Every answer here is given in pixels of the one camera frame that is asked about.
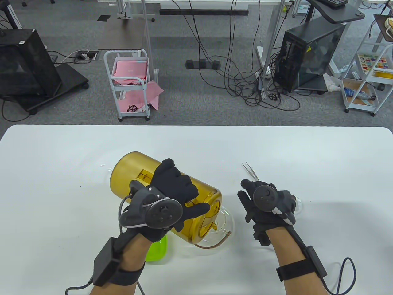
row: gray carpet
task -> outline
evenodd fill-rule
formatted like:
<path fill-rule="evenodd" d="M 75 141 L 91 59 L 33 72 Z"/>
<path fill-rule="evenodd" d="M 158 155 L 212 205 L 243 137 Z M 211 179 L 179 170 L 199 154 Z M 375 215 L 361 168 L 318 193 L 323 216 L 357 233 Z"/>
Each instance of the gray carpet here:
<path fill-rule="evenodd" d="M 97 21 L 98 17 L 101 14 L 116 14 L 115 7 L 95 0 L 57 0 L 56 4 L 50 4 L 49 0 L 27 0 L 28 7 L 22 7 L 18 0 L 11 3 L 25 28 L 36 28 L 49 50 L 66 54 L 83 48 L 97 49 L 104 25 Z M 234 62 L 243 71 L 251 70 L 252 41 L 259 14 L 258 6 L 250 6 L 249 9 L 248 17 L 236 18 L 232 53 Z M 198 59 L 198 44 L 182 16 L 160 16 L 158 10 L 158 5 L 148 6 L 149 12 L 157 13 L 156 21 L 149 25 L 155 67 L 160 68 L 159 84 L 165 92 L 160 95 L 159 110 L 153 111 L 149 122 L 143 118 L 126 118 L 118 122 L 101 55 L 97 62 L 73 65 L 90 80 L 88 90 L 66 95 L 19 124 L 384 126 L 392 129 L 391 100 L 374 118 L 361 111 L 344 113 L 339 92 L 323 96 L 295 95 L 301 103 L 301 108 L 295 112 L 247 106 L 241 98 L 234 98 L 223 89 L 206 85 L 197 70 L 184 68 L 187 59 Z M 366 10 L 366 18 L 350 27 L 344 44 L 336 51 L 338 67 L 350 61 L 373 20 L 372 14 L 379 11 Z M 264 40 L 271 12 L 272 6 L 262 6 L 261 25 L 256 39 L 258 45 Z M 289 16 L 277 39 L 278 46 L 281 45 L 283 32 L 298 25 L 302 18 L 300 15 L 296 18 Z M 209 54 L 227 55 L 229 17 L 198 16 L 196 21 Z M 254 54 L 254 70 L 257 67 L 259 64 Z M 210 83 L 223 85 L 223 78 L 215 72 L 206 71 L 203 74 Z M 293 108 L 296 104 L 284 98 L 282 106 Z M 24 111 L 14 103 L 6 103 L 4 113 L 14 120 L 25 116 Z M 0 118 L 0 136 L 11 125 Z"/>

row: black computer case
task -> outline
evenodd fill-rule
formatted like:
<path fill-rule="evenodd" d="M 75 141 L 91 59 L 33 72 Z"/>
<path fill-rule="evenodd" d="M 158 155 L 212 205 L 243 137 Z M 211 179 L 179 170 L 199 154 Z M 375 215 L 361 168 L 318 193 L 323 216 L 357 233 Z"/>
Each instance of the black computer case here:
<path fill-rule="evenodd" d="M 343 24 L 331 24 L 319 17 L 286 31 L 275 60 L 273 80 L 292 92 L 323 75 L 344 28 Z"/>
<path fill-rule="evenodd" d="M 53 97 L 61 78 L 34 29 L 3 30 L 0 36 L 0 96 Z"/>

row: yellow jar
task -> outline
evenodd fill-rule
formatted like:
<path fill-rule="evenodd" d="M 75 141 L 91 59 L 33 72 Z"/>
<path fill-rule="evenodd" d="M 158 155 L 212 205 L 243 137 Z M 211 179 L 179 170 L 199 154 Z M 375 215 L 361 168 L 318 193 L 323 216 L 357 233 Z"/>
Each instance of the yellow jar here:
<path fill-rule="evenodd" d="M 125 198 L 130 193 L 130 182 L 137 180 L 145 186 L 149 185 L 159 164 L 159 161 L 137 151 L 125 155 L 113 168 L 110 176 L 110 189 L 118 197 Z M 198 188 L 199 195 L 187 203 L 186 206 L 208 203 L 210 211 L 203 216 L 186 220 L 181 232 L 174 229 L 172 231 L 183 240 L 191 244 L 197 244 L 202 241 L 213 226 L 221 208 L 222 195 L 218 189 L 202 181 L 192 177 L 191 181 Z"/>

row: hand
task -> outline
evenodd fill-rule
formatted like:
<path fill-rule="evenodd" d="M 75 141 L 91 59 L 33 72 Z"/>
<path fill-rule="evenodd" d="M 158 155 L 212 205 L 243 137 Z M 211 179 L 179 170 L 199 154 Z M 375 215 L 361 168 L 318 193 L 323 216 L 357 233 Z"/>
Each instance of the hand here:
<path fill-rule="evenodd" d="M 288 225 L 279 216 L 271 212 L 263 212 L 256 207 L 252 197 L 257 187 L 261 185 L 269 185 L 277 191 L 277 188 L 272 183 L 268 184 L 262 181 L 249 181 L 248 179 L 243 179 L 241 181 L 241 186 L 247 191 L 248 195 L 246 192 L 240 190 L 238 191 L 237 196 L 239 197 L 243 207 L 246 209 L 246 222 L 249 223 L 251 220 L 255 222 L 255 225 L 253 226 L 254 238 L 259 240 L 262 246 L 268 246 L 271 244 L 271 242 L 268 235 L 266 234 L 267 230 L 274 229 L 276 227 L 288 228 L 291 226 Z"/>
<path fill-rule="evenodd" d="M 175 199 L 182 205 L 183 215 L 180 220 L 173 225 L 177 232 L 183 229 L 185 220 L 204 215 L 210 210 L 210 205 L 207 203 L 199 203 L 192 207 L 185 206 L 187 202 L 196 198 L 199 192 L 197 187 L 192 184 L 188 175 L 181 175 L 180 171 L 174 166 L 172 159 L 162 161 L 156 168 L 149 186 L 154 186 L 166 197 Z M 138 231 L 148 240 L 156 242 L 161 240 L 171 229 L 172 228 L 151 229 L 148 227 L 139 227 Z"/>

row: white cart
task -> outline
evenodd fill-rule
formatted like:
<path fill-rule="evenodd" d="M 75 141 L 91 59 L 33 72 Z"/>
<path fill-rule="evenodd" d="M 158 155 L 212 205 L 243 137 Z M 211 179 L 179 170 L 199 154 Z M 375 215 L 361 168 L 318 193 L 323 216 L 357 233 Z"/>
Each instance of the white cart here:
<path fill-rule="evenodd" d="M 360 79 L 347 79 L 347 74 L 351 70 L 351 66 L 345 72 L 343 79 L 341 80 L 341 92 L 345 104 L 345 112 L 349 112 L 349 109 L 359 109 L 369 111 L 371 116 L 375 116 L 387 98 L 393 91 L 393 64 L 391 59 L 391 50 L 393 48 L 393 39 L 386 34 L 384 29 L 384 22 L 387 15 L 374 15 L 377 25 L 379 26 L 383 39 L 377 39 L 376 42 L 369 42 L 369 33 L 372 29 L 367 30 L 362 42 L 360 43 L 350 65 L 356 61 L 357 72 L 359 73 Z M 363 45 L 373 45 L 373 52 L 361 51 Z M 377 95 L 377 87 L 379 84 L 384 84 L 389 89 L 385 90 L 380 97 Z M 354 90 L 352 97 L 347 97 L 345 94 L 344 87 L 348 87 Z M 370 94 L 372 100 L 359 99 L 356 96 L 360 91 L 364 91 Z"/>
<path fill-rule="evenodd" d="M 116 54 L 117 57 L 114 60 L 112 71 L 109 69 L 109 64 L 108 64 L 108 56 L 111 54 Z M 138 56 L 138 50 L 111 50 L 107 51 L 104 54 L 104 63 L 105 63 L 105 68 L 107 69 L 107 74 L 108 74 L 108 79 L 110 83 L 110 88 L 112 90 L 113 98 L 115 100 L 116 104 L 116 109 L 119 114 L 119 121 L 123 121 L 123 117 L 141 117 L 144 116 L 146 121 L 150 120 L 150 105 L 147 103 L 147 97 L 146 97 L 146 89 L 147 89 L 147 83 L 150 81 L 150 73 L 149 73 L 149 58 L 147 57 L 147 53 L 144 49 L 141 49 L 139 51 L 140 56 Z M 117 63 L 119 61 L 145 61 L 147 62 L 147 72 L 146 72 L 146 79 L 141 79 L 139 77 L 133 77 L 133 76 L 115 76 L 116 73 L 116 67 Z M 117 83 L 116 80 L 136 80 L 136 84 L 131 84 L 131 85 L 121 85 L 120 83 Z M 121 109 L 119 105 L 119 100 L 124 98 L 126 92 L 128 91 L 135 91 L 135 90 L 142 90 L 143 91 L 143 99 L 145 102 L 145 111 L 142 112 L 134 112 L 136 111 L 135 108 L 131 110 L 125 110 Z"/>

